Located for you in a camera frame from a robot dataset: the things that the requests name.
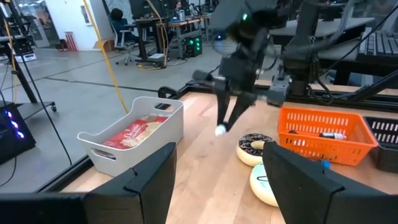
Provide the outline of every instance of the orange basket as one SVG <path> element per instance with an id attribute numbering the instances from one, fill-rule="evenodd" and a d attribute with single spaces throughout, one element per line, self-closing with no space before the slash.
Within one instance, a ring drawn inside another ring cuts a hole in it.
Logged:
<path id="1" fill-rule="evenodd" d="M 359 114 L 283 107 L 279 112 L 279 144 L 309 159 L 356 166 L 377 141 Z M 340 133 L 345 140 L 319 137 Z"/>

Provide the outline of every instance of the white wall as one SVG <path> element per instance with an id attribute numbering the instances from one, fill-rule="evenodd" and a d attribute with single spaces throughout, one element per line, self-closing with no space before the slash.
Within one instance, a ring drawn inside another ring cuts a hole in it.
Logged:
<path id="1" fill-rule="evenodd" d="M 102 39 L 112 37 L 112 30 L 101 0 L 87 0 L 87 2 L 91 5 L 91 13 Z M 78 50 L 93 50 L 98 39 L 94 27 L 86 25 L 81 14 L 80 7 L 84 6 L 83 0 L 45 0 L 45 3 L 60 39 L 65 39 L 65 32 L 72 31 Z"/>
<path id="2" fill-rule="evenodd" d="M 113 38 L 112 28 L 109 24 L 108 15 L 106 14 L 102 0 L 90 0 L 89 4 L 92 8 L 91 13 L 94 16 L 101 38 Z"/>

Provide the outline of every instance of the cable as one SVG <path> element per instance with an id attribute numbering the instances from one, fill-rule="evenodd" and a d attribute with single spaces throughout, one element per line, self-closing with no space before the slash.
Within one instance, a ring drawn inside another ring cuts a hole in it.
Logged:
<path id="1" fill-rule="evenodd" d="M 6 20 L 4 20 L 4 22 L 5 22 L 4 24 L 5 24 L 5 26 L 6 26 L 7 33 L 10 34 L 8 22 L 6 22 Z M 12 39 L 16 40 L 15 35 L 14 35 L 14 34 L 11 34 L 11 35 L 12 35 L 12 38 L 11 38 L 10 35 L 8 36 L 9 40 L 10 40 L 10 41 L 12 41 Z M 18 41 L 16 41 L 15 45 L 16 45 L 16 49 L 19 49 Z M 11 45 L 10 50 L 11 50 L 11 56 L 12 56 L 12 58 L 14 58 L 14 56 L 12 55 L 13 45 Z M 65 154 L 66 154 L 67 157 L 68 157 L 69 164 L 72 165 L 72 159 L 70 158 L 69 152 L 67 151 L 67 148 L 65 147 L 65 144 L 63 143 L 62 138 L 61 138 L 61 136 L 59 135 L 58 130 L 57 130 L 57 128 L 55 127 L 55 124 L 54 124 L 54 122 L 52 121 L 51 116 L 50 116 L 49 112 L 47 111 L 46 106 L 44 105 L 44 102 L 43 102 L 43 99 L 42 99 L 42 97 L 41 97 L 41 95 L 40 95 L 39 89 L 38 89 L 37 86 L 36 86 L 36 83 L 35 83 L 35 81 L 34 81 L 34 79 L 33 79 L 33 77 L 32 77 L 32 74 L 30 73 L 30 70 L 29 70 L 29 68 L 28 68 L 28 66 L 27 66 L 27 64 L 26 64 L 26 61 L 25 61 L 25 58 L 23 57 L 23 55 L 21 55 L 21 59 L 22 59 L 22 63 L 23 63 L 24 66 L 25 66 L 26 72 L 27 72 L 27 74 L 28 74 L 28 76 L 29 76 L 29 78 L 30 78 L 30 81 L 31 81 L 31 83 L 33 84 L 33 87 L 35 88 L 36 94 L 37 94 L 37 96 L 39 97 L 40 103 L 41 103 L 42 106 L 43 106 L 43 110 L 45 111 L 45 114 L 46 114 L 47 117 L 49 118 L 49 121 L 50 121 L 50 123 L 51 123 L 51 125 L 52 125 L 52 127 L 53 127 L 53 129 L 54 129 L 54 131 L 55 131 L 55 134 L 57 134 L 57 137 L 58 137 L 59 141 L 61 142 L 61 145 L 62 145 L 62 147 L 63 147 L 63 150 L 65 151 Z"/>
<path id="2" fill-rule="evenodd" d="M 7 77 L 7 73 L 8 73 L 8 68 L 10 67 L 9 62 L 10 62 L 10 61 L 7 62 L 6 72 L 4 72 L 4 76 L 3 76 L 3 78 L 2 78 L 0 90 L 2 90 L 2 88 L 3 88 L 3 86 L 4 86 L 4 82 L 6 81 L 6 77 Z"/>
<path id="3" fill-rule="evenodd" d="M 384 18 L 382 19 L 377 25 L 376 27 L 374 27 L 368 34 L 366 34 L 361 41 L 359 41 L 359 43 L 357 43 L 350 51 L 347 52 L 347 54 L 345 54 L 344 56 L 342 56 L 339 60 L 335 61 L 332 65 L 330 65 L 323 73 L 322 75 L 325 75 L 326 73 L 328 73 L 331 69 L 333 69 L 338 63 L 340 63 L 342 60 L 344 60 L 344 58 L 346 58 L 347 56 L 349 56 L 354 50 L 356 50 L 361 44 L 362 42 L 364 42 L 372 33 L 374 33 L 375 31 L 377 31 L 377 29 L 383 25 L 383 23 L 398 9 L 398 5 L 396 5 L 392 11 Z"/>
<path id="4" fill-rule="evenodd" d="M 0 184 L 0 187 L 8 184 L 8 182 L 10 182 L 12 178 L 14 178 L 16 170 L 17 170 L 17 157 L 14 157 L 14 168 L 12 169 L 11 176 L 4 183 Z"/>
<path id="5" fill-rule="evenodd" d="M 1 90 L 0 90 L 0 95 L 2 98 L 2 102 L 4 103 L 4 106 L 6 106 L 6 99 L 4 98 L 4 95 Z M 8 182 L 10 182 L 12 180 L 16 170 L 17 170 L 17 157 L 14 157 L 14 168 L 12 169 L 11 176 L 4 183 L 0 184 L 0 187 L 6 185 Z"/>
<path id="6" fill-rule="evenodd" d="M 10 55 L 11 55 L 11 65 L 12 65 L 11 75 L 12 75 L 12 86 L 13 86 L 13 89 L 11 90 L 11 91 L 13 91 L 12 102 L 16 103 L 17 102 L 18 89 L 17 89 L 17 83 L 14 80 L 14 74 L 13 74 L 13 72 L 17 72 L 16 63 L 15 63 L 15 57 L 13 56 L 14 44 L 12 42 L 10 29 L 8 27 L 8 23 L 7 23 L 6 19 L 3 19 L 3 22 L 4 22 L 4 26 L 6 27 L 6 32 L 7 32 L 7 35 L 8 35 L 8 41 L 10 43 Z"/>
<path id="7" fill-rule="evenodd" d="M 104 56 L 104 58 L 105 58 L 106 67 L 108 68 L 109 75 L 111 76 L 111 79 L 112 79 L 114 88 L 115 88 L 115 90 L 116 90 L 116 93 L 118 94 L 119 101 L 120 101 L 120 103 L 121 103 L 122 106 L 123 106 L 124 112 L 126 112 L 126 114 L 127 114 L 127 113 L 129 112 L 129 110 L 127 109 L 127 106 L 126 106 L 126 104 L 124 103 L 122 94 L 121 94 L 120 89 L 119 89 L 119 86 L 118 86 L 118 82 L 116 81 L 116 77 L 114 76 L 114 73 L 113 73 L 113 70 L 112 70 L 112 67 L 111 67 L 111 63 L 109 62 L 109 58 L 108 58 L 108 56 L 106 55 L 106 52 L 105 52 L 105 49 L 104 49 L 104 45 L 103 45 L 103 43 L 102 43 L 102 38 L 101 38 L 100 32 L 99 32 L 99 30 L 98 30 L 98 27 L 97 27 L 97 25 L 96 25 L 96 22 L 95 22 L 95 20 L 94 20 L 94 17 L 93 17 L 93 15 L 92 15 L 92 13 L 91 13 L 91 9 L 90 9 L 90 7 L 89 7 L 89 5 L 88 5 L 88 3 L 87 3 L 87 0 L 83 0 L 83 3 L 84 3 L 84 5 L 85 5 L 85 7 L 86 7 L 87 14 L 88 14 L 88 17 L 90 18 L 91 24 L 92 24 L 93 27 L 94 27 L 95 34 L 97 35 L 98 42 L 99 42 L 99 44 L 100 44 L 100 46 L 101 46 L 102 54 L 103 54 L 103 56 Z"/>
<path id="8" fill-rule="evenodd" d="M 366 39 L 368 39 L 368 37 L 372 34 L 372 33 L 374 33 L 380 26 L 382 26 L 383 25 L 383 23 L 396 11 L 398 9 L 398 5 L 397 6 L 395 6 L 392 10 L 391 10 L 391 12 L 384 18 L 384 19 L 382 19 L 368 34 L 366 34 L 351 50 L 349 50 L 344 56 L 342 56 L 339 60 L 337 60 L 337 61 L 335 61 L 332 65 L 330 65 L 321 75 L 317 75 L 317 78 L 316 78 L 316 80 L 317 80 L 317 82 L 318 82 L 318 84 L 320 85 L 320 86 L 322 86 L 322 88 L 326 91 L 326 93 L 329 95 L 329 97 L 330 97 L 330 100 L 329 101 L 327 101 L 327 102 L 324 102 L 324 101 L 322 101 L 321 99 L 319 99 L 317 96 L 316 96 L 316 94 L 315 94 L 315 92 L 313 91 L 313 89 L 309 86 L 309 90 L 310 90 L 310 93 L 311 93 L 311 95 L 312 96 L 314 96 L 314 98 L 317 100 L 317 101 L 319 101 L 320 103 L 323 103 L 323 104 L 326 104 L 326 105 L 329 105 L 329 104 L 331 104 L 332 102 L 333 102 L 333 99 L 334 98 L 338 98 L 338 96 L 337 97 L 335 97 L 335 96 L 333 96 L 332 94 L 331 94 L 331 92 L 330 92 L 330 90 L 329 90 L 329 88 L 320 80 L 320 77 L 322 77 L 322 76 L 324 76 L 324 75 L 326 75 L 331 69 L 333 69 L 338 63 L 340 63 L 342 60 L 344 60 L 344 58 L 346 58 L 347 56 L 349 56 L 354 50 L 356 50 L 361 44 L 362 44 L 362 42 L 364 42 Z"/>
<path id="9" fill-rule="evenodd" d="M 273 50 L 273 52 L 274 52 L 274 55 L 273 55 L 274 61 L 272 62 L 272 64 L 268 68 L 263 69 L 265 72 L 273 69 L 275 67 L 275 65 L 276 65 L 276 62 L 278 61 L 278 56 L 276 54 L 276 48 L 275 48 L 275 45 L 274 45 L 274 38 L 272 36 L 270 37 L 269 42 L 270 42 L 272 48 L 274 49 Z"/>
<path id="10" fill-rule="evenodd" d="M 284 54 L 305 54 L 309 52 L 318 52 L 320 50 L 323 50 L 327 48 L 328 46 L 332 45 L 335 43 L 338 38 L 343 34 L 344 30 L 346 29 L 347 21 L 350 16 L 350 12 L 352 8 L 354 8 L 356 0 L 349 0 L 344 8 L 343 15 L 341 16 L 341 21 L 338 26 L 337 31 L 327 40 L 319 41 L 315 44 L 311 45 L 305 45 L 305 46 L 300 46 L 300 47 L 291 47 L 291 48 L 286 48 L 284 50 Z"/>
<path id="11" fill-rule="evenodd" d="M 167 54 L 169 52 L 169 38 L 167 37 L 167 29 L 165 24 L 163 23 L 162 17 L 160 16 L 159 12 L 157 11 L 157 9 L 155 8 L 155 6 L 152 4 L 152 1 L 147 0 L 149 6 L 152 8 L 152 10 L 155 12 L 156 16 L 159 18 L 160 21 L 160 26 L 163 28 L 161 29 L 161 34 L 162 34 L 162 41 L 163 41 L 163 53 L 164 53 L 164 66 L 167 66 Z"/>
<path id="12" fill-rule="evenodd" d="M 179 66 L 179 65 L 182 65 L 182 64 L 185 64 L 185 63 L 187 63 L 188 62 L 188 60 L 177 60 L 174 64 L 172 64 L 172 65 L 167 65 L 168 67 L 175 67 L 175 66 Z"/>

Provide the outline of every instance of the yellow cable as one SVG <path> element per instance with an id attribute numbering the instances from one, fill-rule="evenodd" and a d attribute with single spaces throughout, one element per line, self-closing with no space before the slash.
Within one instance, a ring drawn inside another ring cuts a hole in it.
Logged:
<path id="1" fill-rule="evenodd" d="M 167 41 L 167 48 L 166 48 L 165 38 L 164 38 L 164 35 L 163 35 L 163 31 L 165 33 L 167 33 L 167 30 L 166 30 L 166 27 L 165 27 L 165 25 L 163 23 L 163 20 L 162 20 L 162 18 L 160 16 L 159 12 L 156 10 L 155 6 L 152 4 L 152 2 L 150 0 L 147 0 L 147 2 L 149 4 L 149 6 L 152 8 L 152 10 L 155 12 L 157 17 L 159 18 L 159 21 L 160 21 L 159 25 L 161 25 L 161 27 L 163 28 L 163 29 L 161 29 L 161 34 L 162 34 L 162 42 L 163 42 L 164 66 L 167 66 L 167 54 L 168 54 L 168 51 L 169 51 L 169 43 Z"/>
<path id="2" fill-rule="evenodd" d="M 88 17 L 90 18 L 91 24 L 92 24 L 93 27 L 94 27 L 95 34 L 97 35 L 97 38 L 98 38 L 98 42 L 99 42 L 99 44 L 100 44 L 100 46 L 101 46 L 101 51 L 102 51 L 102 54 L 104 55 L 105 63 L 106 63 L 106 66 L 107 66 L 107 68 L 108 68 L 109 75 L 110 75 L 111 78 L 112 78 L 112 82 L 113 82 L 114 88 L 116 89 L 116 93 L 118 93 L 118 97 L 119 97 L 119 100 L 120 100 L 121 104 L 123 105 L 124 111 L 125 111 L 126 113 L 128 113 L 129 111 L 127 110 L 127 107 L 126 107 L 126 105 L 124 104 L 124 100 L 123 100 L 122 94 L 120 93 L 120 89 L 119 89 L 118 83 L 117 83 L 117 81 L 116 81 L 116 78 L 115 78 L 115 76 L 114 76 L 114 73 L 113 73 L 111 64 L 110 64 L 110 62 L 109 62 L 108 56 L 106 55 L 106 52 L 105 52 L 105 49 L 104 49 L 104 45 L 103 45 L 103 43 L 102 43 L 102 39 L 101 39 L 101 36 L 100 36 L 100 32 L 98 31 L 97 25 L 95 24 L 94 17 L 93 17 L 93 15 L 91 14 L 90 7 L 89 7 L 88 4 L 87 4 L 87 0 L 83 0 L 83 2 L 84 2 L 84 4 L 85 4 L 86 10 L 87 10 L 87 14 L 88 14 Z"/>
<path id="3" fill-rule="evenodd" d="M 8 26 L 8 22 L 6 21 L 6 19 L 3 19 L 3 21 L 4 21 L 4 26 L 6 28 L 6 31 L 7 31 L 8 41 L 10 42 L 10 51 L 11 51 L 10 54 L 11 54 L 12 71 L 16 71 L 17 69 L 16 69 L 16 65 L 15 65 L 15 57 L 14 57 L 14 52 L 13 52 L 14 51 L 14 44 L 12 43 L 10 28 Z M 12 77 L 12 85 L 14 86 L 14 97 L 12 99 L 12 102 L 16 103 L 18 89 L 17 89 L 17 80 L 14 77 Z"/>

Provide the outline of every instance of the marker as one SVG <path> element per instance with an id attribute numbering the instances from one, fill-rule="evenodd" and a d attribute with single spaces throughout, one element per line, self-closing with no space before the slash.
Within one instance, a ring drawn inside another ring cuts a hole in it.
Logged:
<path id="1" fill-rule="evenodd" d="M 337 140 L 344 140 L 347 138 L 344 134 L 340 134 L 340 133 L 320 133 L 319 137 L 329 138 L 329 139 L 337 139 Z"/>

